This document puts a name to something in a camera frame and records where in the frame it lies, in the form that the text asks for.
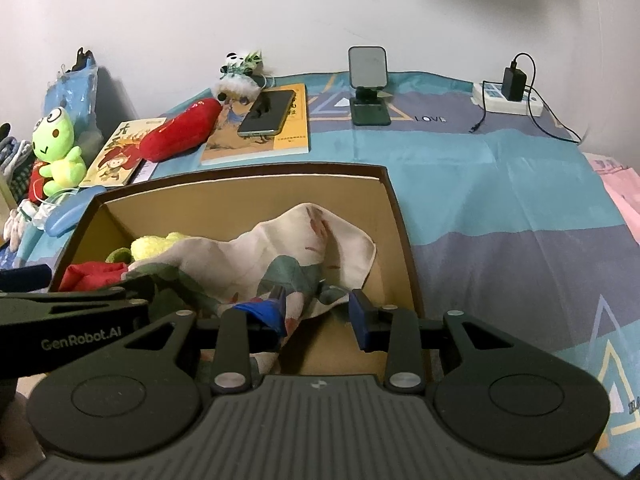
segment red plush toy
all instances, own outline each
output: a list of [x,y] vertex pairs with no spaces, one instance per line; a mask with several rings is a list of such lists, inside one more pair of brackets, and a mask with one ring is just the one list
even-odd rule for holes
[[209,137],[222,111],[217,99],[200,99],[183,113],[146,134],[140,142],[142,158],[161,162],[194,148]]

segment green phone stand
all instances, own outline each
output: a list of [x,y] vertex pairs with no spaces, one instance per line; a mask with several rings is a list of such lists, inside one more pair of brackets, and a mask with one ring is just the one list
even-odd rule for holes
[[389,126],[386,103],[378,97],[388,83],[386,51],[381,46],[352,46],[349,49],[349,79],[356,89],[349,100],[351,122],[356,126]]

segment white fluffy toy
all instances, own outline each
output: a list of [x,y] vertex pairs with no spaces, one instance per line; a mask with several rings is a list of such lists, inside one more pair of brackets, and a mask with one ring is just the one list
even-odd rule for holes
[[239,55],[231,52],[226,55],[226,62],[220,68],[222,77],[211,89],[213,95],[220,102],[238,101],[247,104],[258,97],[263,86],[258,85],[251,76],[259,75],[257,72],[262,67],[262,55],[260,52],[250,52]]

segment cardboard box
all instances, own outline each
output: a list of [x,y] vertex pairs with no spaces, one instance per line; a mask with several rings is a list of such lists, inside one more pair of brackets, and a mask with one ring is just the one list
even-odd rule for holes
[[[186,173],[116,188],[96,196],[70,238],[50,290],[69,264],[104,261],[143,235],[178,231],[233,240],[258,222],[311,202],[366,232],[377,255],[364,285],[374,304],[397,304],[423,315],[414,261],[386,169],[359,164],[243,166]],[[280,354],[289,374],[380,375],[386,354],[358,349],[350,325],[331,313],[304,320]]]

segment red cloth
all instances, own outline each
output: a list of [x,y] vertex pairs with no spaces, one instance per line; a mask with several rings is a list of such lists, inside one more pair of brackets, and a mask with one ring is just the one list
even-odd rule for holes
[[44,185],[52,178],[44,178],[39,173],[40,168],[46,166],[47,163],[43,160],[37,159],[33,163],[33,169],[31,170],[31,178],[29,180],[29,201],[38,205],[46,196],[44,195]]
[[195,148],[209,137],[222,111],[217,99],[200,99],[177,117],[146,134],[140,141],[142,158],[161,162]]
[[69,265],[62,277],[59,292],[85,292],[121,282],[129,267],[126,264],[87,262]]

